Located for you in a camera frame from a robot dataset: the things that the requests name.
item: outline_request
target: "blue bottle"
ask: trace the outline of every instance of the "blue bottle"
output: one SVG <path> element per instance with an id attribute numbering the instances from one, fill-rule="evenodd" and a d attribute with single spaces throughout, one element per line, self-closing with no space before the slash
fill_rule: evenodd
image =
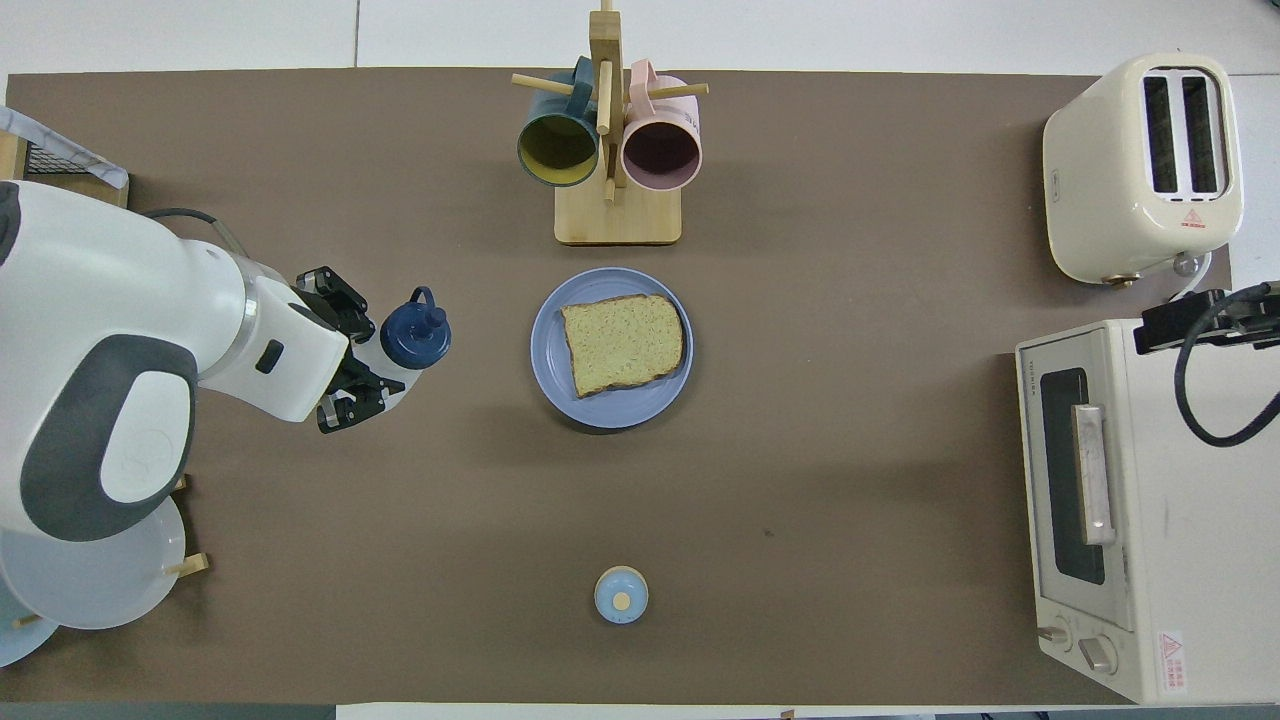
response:
<path id="1" fill-rule="evenodd" d="M 444 309 L 436 307 L 431 288 L 420 286 L 387 316 L 379 333 L 383 351 L 401 368 L 425 370 L 449 351 L 453 333 Z"/>

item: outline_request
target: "pink mug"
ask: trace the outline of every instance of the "pink mug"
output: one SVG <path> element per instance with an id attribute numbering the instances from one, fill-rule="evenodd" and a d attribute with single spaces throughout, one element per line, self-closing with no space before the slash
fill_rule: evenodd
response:
<path id="1" fill-rule="evenodd" d="M 632 182 L 649 190 L 678 190 L 703 167 L 703 138 L 698 99 L 664 97 L 649 92 L 680 87 L 685 81 L 659 76 L 649 60 L 631 65 L 631 104 L 622 131 L 622 169 Z"/>

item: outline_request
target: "toast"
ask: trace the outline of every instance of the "toast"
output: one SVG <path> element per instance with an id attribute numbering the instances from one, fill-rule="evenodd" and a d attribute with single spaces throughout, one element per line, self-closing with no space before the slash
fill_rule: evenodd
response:
<path id="1" fill-rule="evenodd" d="M 579 397 L 639 387 L 672 373 L 685 355 L 685 329 L 671 300 L 625 295 L 561 307 Z"/>

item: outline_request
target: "green mug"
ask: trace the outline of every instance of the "green mug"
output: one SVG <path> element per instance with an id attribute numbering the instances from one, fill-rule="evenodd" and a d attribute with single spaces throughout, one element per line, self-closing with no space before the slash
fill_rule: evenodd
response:
<path id="1" fill-rule="evenodd" d="M 550 77 L 573 86 L 571 95 L 535 90 L 525 127 L 516 140 L 520 165 L 539 182 L 568 187 L 591 177 L 600 154 L 595 132 L 595 70 L 590 58 L 579 58 L 572 72 Z"/>

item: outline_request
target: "brown tabletop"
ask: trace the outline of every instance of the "brown tabletop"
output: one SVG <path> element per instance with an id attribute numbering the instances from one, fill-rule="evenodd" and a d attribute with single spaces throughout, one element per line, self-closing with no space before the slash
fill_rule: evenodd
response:
<path id="1" fill-rule="evenodd" d="M 133 173 L 133 209 L 206 210 L 287 277 L 332 265 L 379 322 L 429 283 L 454 346 L 333 436 L 202 391 L 180 503 L 212 569 L 59 630 L 0 698 L 1119 701 L 1037 648 L 1010 355 L 1180 283 L 1052 264 L 1041 128 L 1091 78 L 681 73 L 712 86 L 684 238 L 571 249 L 508 74 L 10 81 Z M 529 360 L 547 295 L 600 265 L 667 283 L 696 337 L 684 393 L 621 433 L 567 421 Z M 631 626 L 591 605 L 616 564 L 653 593 Z"/>

